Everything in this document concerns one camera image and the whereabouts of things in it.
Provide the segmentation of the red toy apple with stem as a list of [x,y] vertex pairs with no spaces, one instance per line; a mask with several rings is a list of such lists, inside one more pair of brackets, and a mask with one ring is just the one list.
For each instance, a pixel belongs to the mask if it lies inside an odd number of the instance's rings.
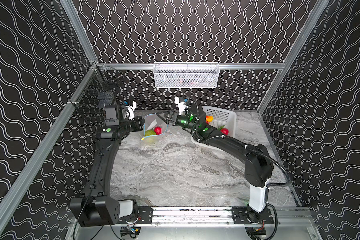
[[156,135],[161,135],[162,134],[162,128],[161,127],[155,127],[154,132],[156,133]]

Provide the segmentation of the clear zip bag blue zipper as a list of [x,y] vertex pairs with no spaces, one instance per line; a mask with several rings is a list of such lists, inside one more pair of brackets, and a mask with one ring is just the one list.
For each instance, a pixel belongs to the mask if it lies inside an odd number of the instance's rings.
[[158,144],[163,139],[168,125],[157,114],[148,114],[144,117],[144,120],[145,124],[141,133],[142,144]]

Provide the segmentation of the green toy cabbage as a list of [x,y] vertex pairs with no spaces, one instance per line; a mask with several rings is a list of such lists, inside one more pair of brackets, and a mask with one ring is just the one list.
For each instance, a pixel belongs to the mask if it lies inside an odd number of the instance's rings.
[[157,135],[157,133],[154,130],[147,130],[144,133],[145,138],[149,137],[149,136],[156,136],[156,135]]

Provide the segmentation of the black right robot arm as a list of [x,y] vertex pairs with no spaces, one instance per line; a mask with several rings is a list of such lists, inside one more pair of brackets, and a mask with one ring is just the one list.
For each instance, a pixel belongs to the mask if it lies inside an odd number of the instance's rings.
[[260,213],[266,208],[266,186],[272,176],[274,164],[267,148],[263,145],[250,145],[230,137],[213,127],[207,121],[202,107],[191,107],[182,114],[164,111],[157,116],[166,124],[190,130],[197,143],[218,148],[245,164],[245,178],[250,184],[250,210]]

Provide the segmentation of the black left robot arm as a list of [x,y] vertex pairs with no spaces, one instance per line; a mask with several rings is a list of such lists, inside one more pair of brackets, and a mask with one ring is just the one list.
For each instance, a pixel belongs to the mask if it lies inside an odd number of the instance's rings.
[[131,132],[141,132],[145,119],[135,116],[135,106],[106,106],[103,126],[95,136],[96,152],[88,181],[77,198],[71,199],[70,210],[82,227],[133,223],[139,218],[135,200],[111,197],[111,175],[122,140]]

